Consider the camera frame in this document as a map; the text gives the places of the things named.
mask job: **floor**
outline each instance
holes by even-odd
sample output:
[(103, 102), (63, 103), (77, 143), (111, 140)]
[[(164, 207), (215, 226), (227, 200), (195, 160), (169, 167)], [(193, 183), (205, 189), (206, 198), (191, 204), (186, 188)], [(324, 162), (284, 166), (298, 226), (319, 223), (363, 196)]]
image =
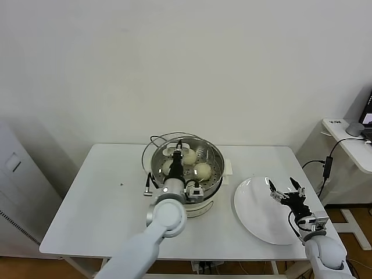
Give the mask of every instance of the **floor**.
[[(351, 209), (355, 219), (361, 226), (366, 237), (372, 243), (372, 216), (368, 209)], [(332, 222), (345, 222), (338, 209), (327, 209)], [(372, 267), (372, 251), (363, 251), (352, 234), (341, 234), (342, 242), (348, 250), (348, 258), (362, 262)], [(99, 268), (101, 265), (98, 259), (91, 259), (94, 266)], [(359, 273), (360, 279), (372, 278), (372, 270), (353, 262), (354, 267)], [(242, 262), (242, 267), (249, 274), (272, 274), (269, 262)], [(285, 270), (285, 263), (278, 262), (280, 273)], [(220, 274), (244, 274), (238, 262), (226, 262), (218, 267)], [(149, 270), (150, 273), (170, 273), (170, 274), (192, 274), (190, 262), (157, 261)], [(38, 259), (19, 259), (19, 258), (0, 258), (0, 278), (1, 279), (83, 279), (78, 271), (63, 260), (38, 260)]]

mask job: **round plate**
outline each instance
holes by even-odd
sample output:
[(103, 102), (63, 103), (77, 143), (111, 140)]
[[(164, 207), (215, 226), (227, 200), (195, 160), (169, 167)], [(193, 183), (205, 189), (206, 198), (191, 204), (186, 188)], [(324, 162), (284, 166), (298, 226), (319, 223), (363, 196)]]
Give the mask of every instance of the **round plate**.
[(261, 240), (277, 245), (293, 244), (298, 239), (288, 224), (291, 210), (270, 196), (268, 180), (252, 177), (238, 186), (234, 195), (237, 215), (244, 227)]

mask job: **table leg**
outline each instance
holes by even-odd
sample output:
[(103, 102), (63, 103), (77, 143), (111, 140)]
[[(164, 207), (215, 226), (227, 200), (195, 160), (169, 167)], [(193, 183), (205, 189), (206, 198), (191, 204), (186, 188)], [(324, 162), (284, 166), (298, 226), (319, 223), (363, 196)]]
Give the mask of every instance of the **table leg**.
[(108, 257), (105, 257), (103, 260), (102, 260), (102, 263), (101, 263), (101, 268), (99, 270), (101, 270), (105, 264), (107, 264), (107, 262), (109, 261), (109, 258)]
[(82, 257), (62, 257), (65, 261), (67, 261), (70, 265), (72, 265), (75, 269), (81, 272), (85, 277), (92, 278), (95, 270), (94, 268), (87, 263), (87, 260)]
[(271, 267), (273, 268), (274, 275), (278, 275), (279, 271), (278, 271), (278, 266), (277, 266), (276, 261), (274, 260), (271, 261)]

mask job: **white table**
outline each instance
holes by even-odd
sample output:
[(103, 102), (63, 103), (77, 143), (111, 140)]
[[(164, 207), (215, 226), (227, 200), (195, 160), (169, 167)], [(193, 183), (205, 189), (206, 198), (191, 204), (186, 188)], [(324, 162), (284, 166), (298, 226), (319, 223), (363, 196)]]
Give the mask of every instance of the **white table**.
[[(352, 137), (345, 131), (346, 128), (349, 127), (349, 123), (345, 119), (323, 119), (322, 124), (336, 141), (340, 141), (344, 138), (362, 138)], [(372, 174), (372, 145), (365, 144), (364, 141), (342, 141), (339, 145), (359, 170), (366, 174)], [(334, 193), (340, 196), (344, 193), (348, 193), (348, 191), (354, 191), (356, 195), (368, 194), (364, 191), (357, 192), (357, 187), (360, 184), (370, 181), (371, 176), (356, 173), (352, 166), (343, 167), (338, 172), (338, 176), (338, 179), (331, 181), (327, 185), (327, 187), (332, 188), (332, 192), (330, 191), (325, 195), (323, 199), (324, 204), (327, 204), (328, 201), (334, 197)], [(363, 250), (372, 250), (368, 239), (359, 227), (351, 211), (348, 209), (341, 209), (341, 213), (347, 223), (334, 224), (337, 231), (339, 233), (353, 233)]]
[[(143, 149), (143, 145), (94, 145), (40, 251), (63, 256), (111, 257), (126, 240), (143, 231), (152, 201), (142, 195), (146, 180), (141, 167)], [(221, 187), (206, 214), (187, 220), (182, 234), (163, 241), (159, 259), (305, 260), (300, 241), (293, 245), (261, 241), (240, 223), (232, 205), (236, 187), (248, 177), (268, 176), (275, 184), (289, 184), (291, 176), (306, 188), (306, 203), (311, 210), (324, 210), (291, 149), (279, 146), (219, 149), (231, 160), (233, 175), (229, 185)], [(330, 221), (327, 231), (329, 237), (342, 245)]]
[[(336, 141), (352, 137), (345, 130), (349, 123), (345, 119), (326, 118), (323, 119), (323, 126), (330, 132)], [(342, 141), (339, 145), (353, 160), (354, 164), (364, 173), (372, 174), (372, 146), (366, 145), (363, 141)]]

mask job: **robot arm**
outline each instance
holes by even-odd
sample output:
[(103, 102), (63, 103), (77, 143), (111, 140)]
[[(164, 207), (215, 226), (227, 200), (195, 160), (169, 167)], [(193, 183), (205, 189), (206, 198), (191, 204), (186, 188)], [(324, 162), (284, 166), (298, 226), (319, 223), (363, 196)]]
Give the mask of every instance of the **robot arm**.
[[(113, 256), (98, 272), (96, 279), (140, 279), (152, 266), (159, 255), (159, 245), (166, 237), (179, 235), (186, 225), (185, 180), (183, 178), (182, 143), (177, 144), (172, 154), (173, 163), (169, 175), (165, 178), (162, 193), (150, 206), (146, 217), (147, 228), (135, 235)], [(151, 196), (149, 185), (151, 175), (146, 182), (144, 195)]]
[(290, 179), (296, 192), (277, 191), (274, 184), (269, 181), (271, 196), (277, 202), (291, 208), (299, 233), (290, 225), (305, 246), (306, 256), (312, 265), (315, 278), (353, 279), (346, 264), (346, 251), (336, 240), (326, 236), (326, 223), (329, 219), (326, 212), (312, 213), (304, 204), (305, 188), (292, 177)]
[(153, 220), (141, 234), (126, 242), (123, 249), (105, 264), (96, 279), (142, 278), (159, 255), (164, 237), (179, 235), (186, 224), (186, 212), (175, 199), (155, 205)]

